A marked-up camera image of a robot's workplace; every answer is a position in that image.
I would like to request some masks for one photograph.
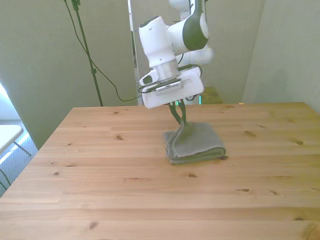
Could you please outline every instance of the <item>folded towel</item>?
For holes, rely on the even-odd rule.
[[[171,164],[186,164],[222,158],[226,149],[211,126],[206,122],[187,122],[184,102],[179,103],[182,118],[174,104],[169,105],[172,115],[180,127],[177,131],[164,133],[166,156]]]

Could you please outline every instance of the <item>floor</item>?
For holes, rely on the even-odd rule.
[[[20,173],[25,169],[34,155],[38,152],[38,150],[34,142],[28,136],[29,134],[21,120],[0,120],[0,125],[20,125],[24,132],[16,140],[16,142],[24,147],[29,153],[31,153],[31,156],[28,156],[20,148],[16,148],[16,145],[13,143],[6,149],[6,151],[0,154],[0,169],[5,172],[10,182],[13,183]],[[5,186],[8,186],[6,179],[2,174],[0,174],[0,181]],[[0,197],[4,193],[5,189],[0,185]]]

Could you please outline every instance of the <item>metal pole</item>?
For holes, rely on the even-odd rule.
[[[84,28],[82,26],[82,22],[81,22],[80,15],[79,15],[79,7],[78,7],[78,5],[80,5],[80,0],[71,0],[71,1],[72,1],[73,9],[75,10],[75,13],[76,13],[76,17],[77,17],[78,22],[79,22],[79,26],[80,26],[80,30],[81,30],[81,33],[82,33],[84,46],[85,46],[85,51],[86,51],[86,54],[88,55],[88,59],[89,59],[90,67],[91,67],[91,73],[92,73],[94,84],[95,84],[96,93],[98,94],[100,106],[103,107],[104,104],[103,104],[102,99],[101,99],[101,94],[100,94],[98,81],[97,81],[97,77],[96,77],[97,70],[94,68],[94,66],[92,64],[92,60],[91,60],[91,56],[90,56],[90,52],[89,52],[89,48],[88,48],[88,44],[87,44],[87,40],[86,40],[86,36],[85,36],[85,32],[84,32]]]

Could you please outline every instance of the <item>black cable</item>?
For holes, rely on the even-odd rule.
[[[182,59],[184,58],[185,54],[182,54],[180,61],[178,62],[178,65],[181,63]]]
[[[79,36],[78,36],[77,29],[76,29],[76,25],[75,25],[74,19],[73,19],[73,17],[72,17],[72,14],[71,14],[71,12],[70,12],[70,8],[69,8],[69,6],[68,6],[67,0],[64,0],[64,3],[65,3],[65,5],[66,5],[66,8],[68,9],[69,16],[70,16],[70,18],[71,18],[71,22],[72,22],[72,26],[73,26],[73,29],[74,29],[75,36],[76,36],[76,38],[78,39],[81,47],[83,48],[83,50],[84,50],[84,52],[86,53],[86,55],[88,56],[88,58],[90,58],[90,56],[88,55],[88,53],[87,53],[87,51],[86,51],[83,43],[81,42],[81,40],[80,40],[80,38],[79,38]],[[120,101],[122,101],[122,102],[129,102],[129,101],[132,101],[132,100],[135,100],[135,99],[141,97],[141,95],[139,95],[139,96],[136,96],[136,97],[134,97],[134,98],[132,98],[132,99],[123,100],[123,99],[119,96],[118,89],[117,89],[116,85],[99,69],[99,67],[95,64],[95,62],[92,60],[92,58],[91,58],[91,62],[92,62],[92,64],[96,67],[96,69],[112,84],[112,86],[113,86],[114,89],[115,89],[116,95],[117,95],[117,97],[118,97],[118,99],[119,99]]]
[[[8,182],[9,186],[11,186],[11,183],[10,183],[10,181],[9,181],[9,178],[7,177],[7,175],[5,174],[5,172],[4,172],[4,171],[2,171],[2,169],[1,169],[1,168],[0,168],[0,172],[3,174],[3,176],[4,176],[5,180]]]
[[[4,188],[4,190],[8,190],[6,186],[0,181],[0,185]]]

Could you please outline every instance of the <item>white chair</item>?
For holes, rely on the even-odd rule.
[[[30,152],[28,152],[22,146],[16,143],[16,139],[23,132],[23,128],[19,125],[0,125],[0,154],[3,153],[11,144],[15,144],[26,154],[31,156]]]

